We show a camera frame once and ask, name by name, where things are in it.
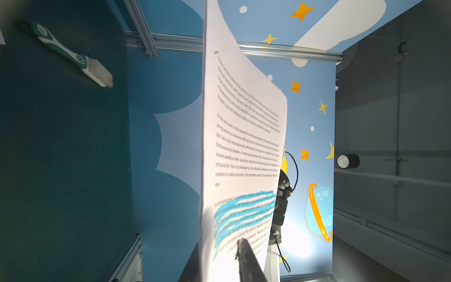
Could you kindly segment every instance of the orange star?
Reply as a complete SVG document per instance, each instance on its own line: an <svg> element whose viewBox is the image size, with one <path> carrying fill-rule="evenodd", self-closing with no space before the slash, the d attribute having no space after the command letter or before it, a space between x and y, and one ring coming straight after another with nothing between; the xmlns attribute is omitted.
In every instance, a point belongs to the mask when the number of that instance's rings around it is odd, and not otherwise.
<svg viewBox="0 0 451 282"><path fill-rule="evenodd" d="M313 10L315 7L307 7L304 2L301 2L301 5L299 6L299 9L296 11L296 13L291 15L291 18L299 18L301 21L304 19L305 15L307 15L308 12Z"/></svg>
<svg viewBox="0 0 451 282"><path fill-rule="evenodd" d="M308 153L310 153L310 150L304 151L303 149L301 149L301 152L302 152L301 160L306 159L308 161Z"/></svg>
<svg viewBox="0 0 451 282"><path fill-rule="evenodd" d="M291 82L293 83L293 88L291 89L291 91L296 91L297 93L300 94L300 92L299 92L299 86L301 86L301 83L300 83L300 82L299 82L299 83L296 83L296 82L294 82L293 80L292 80Z"/></svg>

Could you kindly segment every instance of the yellow circle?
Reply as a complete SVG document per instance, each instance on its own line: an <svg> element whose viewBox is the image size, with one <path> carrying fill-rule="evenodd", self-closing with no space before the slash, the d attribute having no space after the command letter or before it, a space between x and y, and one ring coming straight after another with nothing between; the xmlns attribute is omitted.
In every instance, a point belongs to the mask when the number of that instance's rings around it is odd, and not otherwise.
<svg viewBox="0 0 451 282"><path fill-rule="evenodd" d="M288 171L288 163L286 162L286 158L283 157L281 170L286 174Z"/></svg>

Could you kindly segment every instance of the paper sheet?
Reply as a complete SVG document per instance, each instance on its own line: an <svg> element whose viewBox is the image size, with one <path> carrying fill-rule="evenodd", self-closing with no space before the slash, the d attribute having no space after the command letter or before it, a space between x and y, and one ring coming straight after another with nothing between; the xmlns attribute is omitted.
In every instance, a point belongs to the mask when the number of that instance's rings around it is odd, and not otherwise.
<svg viewBox="0 0 451 282"><path fill-rule="evenodd" d="M237 240L264 268L286 132L284 94L242 53L206 1L201 278L239 281Z"/></svg>
<svg viewBox="0 0 451 282"><path fill-rule="evenodd" d="M6 45L5 39L3 38L3 34L1 34L1 30L0 30L0 44Z"/></svg>

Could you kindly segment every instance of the metal frame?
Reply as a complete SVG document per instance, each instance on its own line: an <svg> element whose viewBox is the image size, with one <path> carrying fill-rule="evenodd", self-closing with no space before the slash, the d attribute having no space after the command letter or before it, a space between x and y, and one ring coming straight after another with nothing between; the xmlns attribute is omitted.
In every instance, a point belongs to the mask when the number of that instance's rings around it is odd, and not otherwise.
<svg viewBox="0 0 451 282"><path fill-rule="evenodd" d="M155 42L152 38L149 25L147 24L146 17L144 16L143 9L138 0L124 0L125 6L132 17L139 34L140 44L146 50L146 53L151 57L158 57L158 51L156 49Z"/></svg>
<svg viewBox="0 0 451 282"><path fill-rule="evenodd" d="M110 277L108 282L112 282L114 279L118 279L118 281L120 281L125 271L127 271L127 268L129 267L135 255L140 252L141 252L141 234L138 234L136 235L135 242L130 247L129 251L122 259L119 266L116 268L116 270L114 271L113 275Z"/></svg>
<svg viewBox="0 0 451 282"><path fill-rule="evenodd" d="M140 40L138 32L125 31L127 46L143 48L144 42ZM152 33L156 48L203 52L203 39L200 37ZM286 59L307 59L339 62L343 59L343 52L328 51L311 48L291 47L283 45L269 45L251 42L237 42L244 54L248 56L261 56Z"/></svg>
<svg viewBox="0 0 451 282"><path fill-rule="evenodd" d="M281 277L281 282L338 282L338 281L342 281L342 279L332 273L298 274Z"/></svg>
<svg viewBox="0 0 451 282"><path fill-rule="evenodd" d="M279 250L277 249L277 245L269 245L268 250L266 251L265 268L263 269L263 274L268 282L280 282L281 274L279 260Z"/></svg>

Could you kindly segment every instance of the brush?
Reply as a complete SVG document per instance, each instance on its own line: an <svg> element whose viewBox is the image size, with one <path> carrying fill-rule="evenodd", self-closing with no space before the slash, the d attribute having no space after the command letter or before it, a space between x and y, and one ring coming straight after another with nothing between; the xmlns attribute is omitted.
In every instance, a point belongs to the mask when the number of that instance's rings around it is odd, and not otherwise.
<svg viewBox="0 0 451 282"><path fill-rule="evenodd" d="M67 49L47 28L36 21L31 22L31 28L42 43L73 61L87 76L97 82L97 84L102 87L113 87L113 76L98 60L90 59L87 56L79 55Z"/></svg>

